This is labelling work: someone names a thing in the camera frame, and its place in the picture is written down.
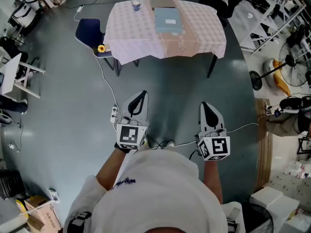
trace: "sunflower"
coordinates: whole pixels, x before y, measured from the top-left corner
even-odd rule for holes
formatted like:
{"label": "sunflower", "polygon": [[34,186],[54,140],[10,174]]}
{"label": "sunflower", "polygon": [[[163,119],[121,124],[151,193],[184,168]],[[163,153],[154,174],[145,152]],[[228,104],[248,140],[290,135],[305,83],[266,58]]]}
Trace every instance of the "sunflower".
{"label": "sunflower", "polygon": [[98,50],[98,52],[105,52],[105,46],[104,45],[99,45],[97,50]]}

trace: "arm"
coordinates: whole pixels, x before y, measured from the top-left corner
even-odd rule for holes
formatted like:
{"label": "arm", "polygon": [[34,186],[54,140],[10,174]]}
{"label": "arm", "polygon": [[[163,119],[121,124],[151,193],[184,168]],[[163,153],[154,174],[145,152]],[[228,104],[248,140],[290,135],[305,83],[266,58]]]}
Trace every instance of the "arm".
{"label": "arm", "polygon": [[219,203],[223,203],[222,185],[220,184],[217,161],[205,161],[203,183],[216,195]]}
{"label": "arm", "polygon": [[125,153],[115,149],[96,175],[98,183],[107,191],[113,187],[124,158]]}

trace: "person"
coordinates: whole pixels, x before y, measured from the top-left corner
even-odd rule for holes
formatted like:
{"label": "person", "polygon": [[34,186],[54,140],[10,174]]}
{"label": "person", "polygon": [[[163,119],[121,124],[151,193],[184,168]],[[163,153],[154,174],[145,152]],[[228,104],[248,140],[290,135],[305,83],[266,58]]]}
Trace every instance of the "person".
{"label": "person", "polygon": [[89,176],[71,205],[65,233],[227,233],[217,162],[198,166],[174,142],[151,150],[148,141],[128,160],[118,145],[96,176]]}
{"label": "person", "polygon": [[271,115],[267,120],[267,131],[278,136],[296,136],[307,131],[307,139],[311,138],[311,112],[298,114],[281,113],[276,117]]}
{"label": "person", "polygon": [[28,102],[26,99],[23,99],[21,102],[15,102],[5,96],[0,96],[0,109],[24,114],[27,112]]}

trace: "wooden board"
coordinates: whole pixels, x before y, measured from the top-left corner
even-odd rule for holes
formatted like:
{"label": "wooden board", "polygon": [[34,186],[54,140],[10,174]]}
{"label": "wooden board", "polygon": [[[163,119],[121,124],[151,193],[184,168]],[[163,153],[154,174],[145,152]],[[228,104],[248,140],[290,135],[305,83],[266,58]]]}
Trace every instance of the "wooden board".
{"label": "wooden board", "polygon": [[[256,100],[257,120],[265,115],[266,103],[263,99]],[[255,192],[260,190],[264,184],[269,182],[272,162],[272,134],[267,132],[267,118],[260,118],[258,125],[258,163],[257,163],[257,181]]]}

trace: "navy chair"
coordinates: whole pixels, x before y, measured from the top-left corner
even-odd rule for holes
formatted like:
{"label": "navy chair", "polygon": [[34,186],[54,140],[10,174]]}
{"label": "navy chair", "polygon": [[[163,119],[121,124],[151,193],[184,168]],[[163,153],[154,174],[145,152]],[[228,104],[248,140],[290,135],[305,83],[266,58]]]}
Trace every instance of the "navy chair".
{"label": "navy chair", "polygon": [[[81,19],[79,21],[78,27],[76,29],[75,38],[81,42],[86,47],[93,50],[93,54],[98,59],[104,59],[107,65],[110,67],[111,70],[116,71],[117,77],[120,74],[120,67],[119,61],[113,58],[111,52],[98,52],[98,46],[103,44],[105,33],[101,32],[101,22],[99,19],[95,18],[88,18],[88,19]],[[108,62],[107,58],[113,58],[114,64]],[[137,63],[133,61],[135,66],[138,67],[138,60]]]}

